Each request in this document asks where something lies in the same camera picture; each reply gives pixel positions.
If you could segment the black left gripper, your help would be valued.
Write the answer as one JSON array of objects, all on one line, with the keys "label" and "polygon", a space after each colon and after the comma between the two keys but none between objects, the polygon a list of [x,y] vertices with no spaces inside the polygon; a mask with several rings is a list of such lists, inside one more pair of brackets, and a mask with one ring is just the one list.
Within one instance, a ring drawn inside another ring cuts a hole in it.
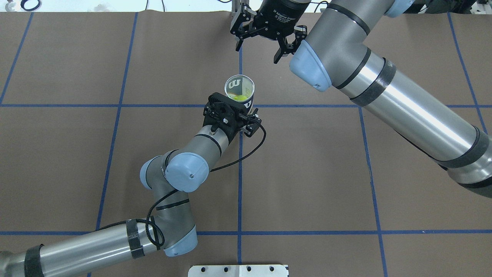
[{"label": "black left gripper", "polygon": [[252,137],[260,128],[262,120],[257,114],[246,114],[232,106],[205,106],[203,126],[211,125],[213,131],[222,130],[231,143],[239,131]]}]

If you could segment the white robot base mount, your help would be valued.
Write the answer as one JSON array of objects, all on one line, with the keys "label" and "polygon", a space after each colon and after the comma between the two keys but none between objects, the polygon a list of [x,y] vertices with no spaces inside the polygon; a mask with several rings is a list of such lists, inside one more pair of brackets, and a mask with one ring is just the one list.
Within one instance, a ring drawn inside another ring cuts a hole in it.
[{"label": "white robot base mount", "polygon": [[288,277],[288,265],[197,265],[188,270],[188,277]]}]

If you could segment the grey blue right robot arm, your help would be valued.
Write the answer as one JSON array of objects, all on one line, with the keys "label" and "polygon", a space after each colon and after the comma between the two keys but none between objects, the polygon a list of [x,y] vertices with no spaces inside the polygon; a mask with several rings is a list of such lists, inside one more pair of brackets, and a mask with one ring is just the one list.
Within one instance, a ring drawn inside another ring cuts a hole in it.
[{"label": "grey blue right robot arm", "polygon": [[432,158],[457,184],[490,198],[491,138],[363,44],[381,17],[402,14],[412,1],[332,0],[308,32],[297,23],[309,4],[264,0],[253,11],[247,0],[234,0],[230,32],[236,50],[248,37],[275,40],[274,63],[293,54],[293,74],[318,91],[330,86],[341,90]]}]

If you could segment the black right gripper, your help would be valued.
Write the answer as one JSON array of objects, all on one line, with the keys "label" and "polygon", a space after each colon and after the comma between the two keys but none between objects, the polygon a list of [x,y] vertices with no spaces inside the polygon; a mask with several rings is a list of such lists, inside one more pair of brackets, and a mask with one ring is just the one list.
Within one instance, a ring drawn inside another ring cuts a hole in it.
[{"label": "black right gripper", "polygon": [[[253,19],[253,34],[278,42],[274,64],[286,55],[295,54],[308,35],[307,26],[296,24],[309,4],[309,0],[264,0],[260,8],[254,11],[249,3],[241,3],[241,12],[232,18],[230,25],[230,33],[236,39],[235,50],[240,51],[244,39],[248,37],[248,23]],[[295,38],[289,43],[287,37],[292,34]]]}]

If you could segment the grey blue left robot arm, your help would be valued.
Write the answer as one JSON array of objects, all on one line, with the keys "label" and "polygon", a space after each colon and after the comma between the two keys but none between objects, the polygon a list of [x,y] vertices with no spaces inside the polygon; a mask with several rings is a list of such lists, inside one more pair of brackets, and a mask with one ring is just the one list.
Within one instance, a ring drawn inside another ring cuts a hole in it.
[{"label": "grey blue left robot arm", "polygon": [[1,108],[1,252],[45,247],[126,219],[154,203],[141,166],[179,149],[198,107]]}]

